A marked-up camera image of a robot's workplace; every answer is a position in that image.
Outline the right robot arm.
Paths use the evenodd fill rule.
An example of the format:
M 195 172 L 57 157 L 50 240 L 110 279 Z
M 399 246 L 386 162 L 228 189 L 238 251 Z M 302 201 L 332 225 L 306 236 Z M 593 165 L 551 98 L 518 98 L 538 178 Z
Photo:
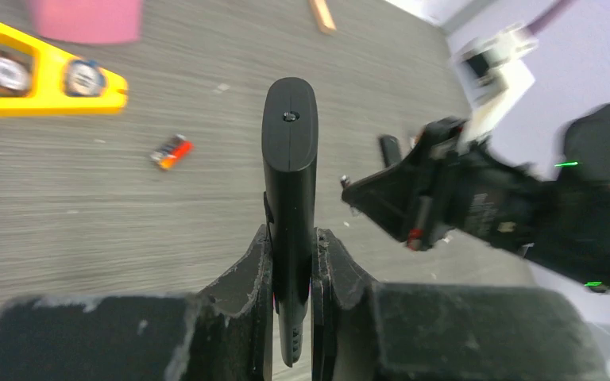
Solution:
M 610 291 L 610 103 L 566 126 L 552 181 L 498 160 L 486 140 L 459 152 L 464 132 L 459 118 L 431 122 L 402 160 L 356 182 L 343 178 L 343 202 L 412 250 L 456 229 Z

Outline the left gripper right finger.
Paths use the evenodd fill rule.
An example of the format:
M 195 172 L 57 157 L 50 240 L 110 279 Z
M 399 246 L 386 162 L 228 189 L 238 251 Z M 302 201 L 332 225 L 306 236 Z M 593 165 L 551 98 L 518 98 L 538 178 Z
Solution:
M 312 260 L 315 380 L 606 380 L 579 313 L 540 288 L 382 283 L 329 230 Z

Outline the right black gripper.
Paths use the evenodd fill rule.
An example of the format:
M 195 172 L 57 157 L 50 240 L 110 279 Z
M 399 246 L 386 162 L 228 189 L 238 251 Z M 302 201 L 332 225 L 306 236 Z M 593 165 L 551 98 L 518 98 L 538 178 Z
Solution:
M 470 233 L 473 182 L 465 178 L 469 165 L 458 150 L 467 124 L 446 117 L 425 125 L 412 138 L 406 159 L 358 181 L 350 179 L 342 201 L 413 251 L 433 248 L 455 229 Z

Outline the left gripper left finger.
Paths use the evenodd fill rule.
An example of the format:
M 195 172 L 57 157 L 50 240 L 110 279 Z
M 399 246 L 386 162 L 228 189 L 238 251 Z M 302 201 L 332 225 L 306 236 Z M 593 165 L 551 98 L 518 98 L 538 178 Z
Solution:
M 270 380 L 265 227 L 198 293 L 26 295 L 0 308 L 0 380 Z

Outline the black remote control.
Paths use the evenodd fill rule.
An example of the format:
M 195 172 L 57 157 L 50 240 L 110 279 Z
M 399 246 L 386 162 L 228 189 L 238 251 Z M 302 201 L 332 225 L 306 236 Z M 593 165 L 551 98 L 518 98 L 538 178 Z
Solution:
M 261 152 L 273 294 L 281 356 L 288 367 L 302 354 L 311 260 L 317 248 L 318 146 L 319 119 L 312 86 L 296 77 L 275 81 L 264 103 Z

